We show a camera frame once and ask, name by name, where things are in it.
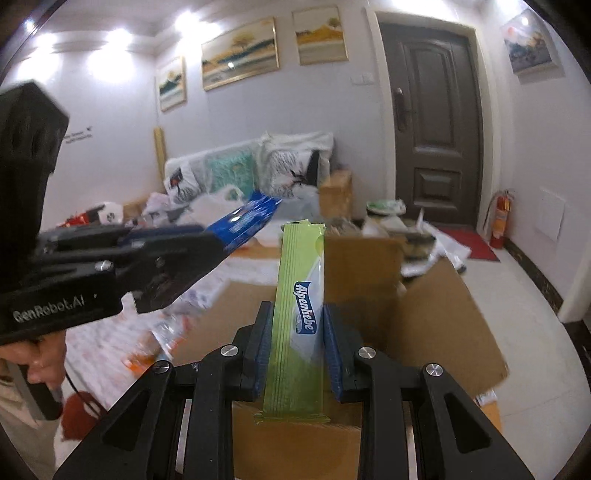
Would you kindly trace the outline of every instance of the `tiled floor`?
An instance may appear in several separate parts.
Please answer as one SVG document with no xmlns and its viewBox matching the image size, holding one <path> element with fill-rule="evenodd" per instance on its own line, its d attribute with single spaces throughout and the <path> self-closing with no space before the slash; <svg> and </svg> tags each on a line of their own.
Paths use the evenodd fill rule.
<svg viewBox="0 0 591 480">
<path fill-rule="evenodd" d="M 503 434 L 534 474 L 551 480 L 591 423 L 591 394 L 564 327 L 506 252 L 464 274 L 509 366 L 495 391 Z"/>
</svg>

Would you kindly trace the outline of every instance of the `door frame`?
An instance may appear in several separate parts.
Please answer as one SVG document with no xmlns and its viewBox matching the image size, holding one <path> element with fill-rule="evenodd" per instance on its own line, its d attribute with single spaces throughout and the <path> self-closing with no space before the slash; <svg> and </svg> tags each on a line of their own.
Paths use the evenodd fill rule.
<svg viewBox="0 0 591 480">
<path fill-rule="evenodd" d="M 409 27 L 425 27 L 443 30 L 461 35 L 468 39 L 470 55 L 476 70 L 478 91 L 480 94 L 480 114 L 482 117 L 482 173 L 480 175 L 480 200 L 478 206 L 476 231 L 481 235 L 488 235 L 488 225 L 484 225 L 486 212 L 492 196 L 499 190 L 501 183 L 501 139 L 499 105 L 496 83 L 489 72 L 492 63 L 484 41 L 476 28 L 459 22 L 450 22 L 439 18 L 410 14 L 397 9 L 374 9 L 365 7 L 369 29 L 374 44 L 376 64 L 378 68 L 379 88 L 382 96 L 382 123 L 384 130 L 384 163 L 386 167 L 386 193 L 388 198 L 396 195 L 396 140 L 392 93 L 384 41 L 379 29 L 379 23 L 405 25 Z"/>
</svg>

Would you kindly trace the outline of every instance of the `red doormat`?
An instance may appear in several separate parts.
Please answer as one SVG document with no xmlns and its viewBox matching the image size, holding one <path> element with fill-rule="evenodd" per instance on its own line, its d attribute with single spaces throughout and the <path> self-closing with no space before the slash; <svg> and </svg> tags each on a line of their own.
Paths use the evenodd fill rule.
<svg viewBox="0 0 591 480">
<path fill-rule="evenodd" d="M 437 228 L 448 234 L 454 240 L 460 242 L 462 245 L 472 249 L 472 253 L 470 254 L 471 260 L 488 260 L 490 262 L 500 261 L 488 244 L 482 239 L 480 235 L 478 235 L 478 233 L 472 230 L 464 230 L 461 228 Z"/>
</svg>

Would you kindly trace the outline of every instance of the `teal cushion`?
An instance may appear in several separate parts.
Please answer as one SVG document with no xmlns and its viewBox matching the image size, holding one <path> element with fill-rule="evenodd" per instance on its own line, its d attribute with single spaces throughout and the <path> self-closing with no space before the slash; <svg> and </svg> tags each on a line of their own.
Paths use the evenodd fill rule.
<svg viewBox="0 0 591 480">
<path fill-rule="evenodd" d="M 211 178 L 210 193 L 226 185 L 238 187 L 245 198 L 250 198 L 255 189 L 254 160 L 249 151 L 237 152 L 226 157 L 210 158 L 207 166 Z"/>
</svg>

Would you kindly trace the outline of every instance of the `alpenliebe logo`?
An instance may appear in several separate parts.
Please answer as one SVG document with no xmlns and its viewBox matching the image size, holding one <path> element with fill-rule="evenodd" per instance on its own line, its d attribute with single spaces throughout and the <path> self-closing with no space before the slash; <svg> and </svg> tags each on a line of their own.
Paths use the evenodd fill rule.
<svg viewBox="0 0 591 480">
<path fill-rule="evenodd" d="M 14 310 L 12 316 L 18 323 L 25 323 L 54 315 L 59 312 L 74 310 L 83 307 L 84 305 L 84 297 L 82 295 L 77 295 L 72 300 L 61 299 L 55 303 L 49 302 L 46 305 L 35 305 L 32 309 L 23 310 L 21 312 Z"/>
<path fill-rule="evenodd" d="M 294 284 L 295 304 L 300 311 L 301 318 L 301 323 L 297 323 L 295 332 L 305 335 L 314 335 L 317 328 L 314 310 L 312 310 L 312 304 L 310 303 L 310 294 L 308 293 L 310 283 L 309 281 L 298 281 Z"/>
</svg>

